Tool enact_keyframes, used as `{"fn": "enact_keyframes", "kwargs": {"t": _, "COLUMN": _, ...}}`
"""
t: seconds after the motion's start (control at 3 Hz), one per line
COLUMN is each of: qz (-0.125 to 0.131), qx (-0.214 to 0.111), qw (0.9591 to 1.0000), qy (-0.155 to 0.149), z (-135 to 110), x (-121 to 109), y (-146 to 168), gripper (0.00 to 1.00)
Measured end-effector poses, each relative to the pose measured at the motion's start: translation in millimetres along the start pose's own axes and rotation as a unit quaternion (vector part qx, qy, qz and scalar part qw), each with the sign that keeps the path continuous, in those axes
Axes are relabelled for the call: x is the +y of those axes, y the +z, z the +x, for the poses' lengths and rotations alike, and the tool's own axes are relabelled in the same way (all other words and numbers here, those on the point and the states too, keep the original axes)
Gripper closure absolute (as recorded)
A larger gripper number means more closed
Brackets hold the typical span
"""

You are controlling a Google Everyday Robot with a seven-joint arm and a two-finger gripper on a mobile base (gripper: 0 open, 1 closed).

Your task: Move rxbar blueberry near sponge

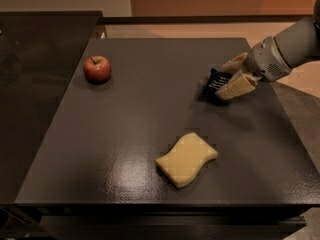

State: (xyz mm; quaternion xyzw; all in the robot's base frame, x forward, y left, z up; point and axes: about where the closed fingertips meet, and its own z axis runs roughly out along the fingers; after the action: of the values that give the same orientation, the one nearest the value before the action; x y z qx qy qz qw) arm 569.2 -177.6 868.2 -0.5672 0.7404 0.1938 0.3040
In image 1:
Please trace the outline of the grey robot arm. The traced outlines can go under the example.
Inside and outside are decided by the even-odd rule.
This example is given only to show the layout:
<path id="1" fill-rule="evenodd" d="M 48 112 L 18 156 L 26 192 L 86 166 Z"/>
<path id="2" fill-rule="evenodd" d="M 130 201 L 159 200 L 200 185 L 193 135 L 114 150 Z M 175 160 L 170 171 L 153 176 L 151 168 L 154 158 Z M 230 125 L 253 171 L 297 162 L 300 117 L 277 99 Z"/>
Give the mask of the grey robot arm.
<path id="1" fill-rule="evenodd" d="M 219 73 L 227 77 L 218 84 L 214 95 L 229 100 L 253 91 L 259 81 L 274 82 L 293 69 L 320 59 L 320 0 L 313 16 L 305 17 L 275 36 L 257 43 L 248 53 L 226 62 Z"/>

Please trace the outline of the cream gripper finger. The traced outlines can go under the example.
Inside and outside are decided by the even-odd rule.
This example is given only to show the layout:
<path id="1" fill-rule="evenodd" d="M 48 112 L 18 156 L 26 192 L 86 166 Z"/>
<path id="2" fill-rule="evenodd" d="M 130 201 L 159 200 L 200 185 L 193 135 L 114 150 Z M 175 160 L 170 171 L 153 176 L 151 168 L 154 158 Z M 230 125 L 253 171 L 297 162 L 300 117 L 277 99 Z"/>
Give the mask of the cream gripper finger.
<path id="1" fill-rule="evenodd" d="M 232 60 L 224 63 L 220 71 L 223 73 L 235 74 L 236 72 L 244 69 L 244 61 L 247 58 L 248 54 L 246 52 L 236 56 Z"/>
<path id="2" fill-rule="evenodd" d="M 223 85 L 215 92 L 215 95 L 221 100 L 229 100 L 255 90 L 256 86 L 256 77 L 251 73 L 238 71 L 231 77 L 227 84 Z"/>

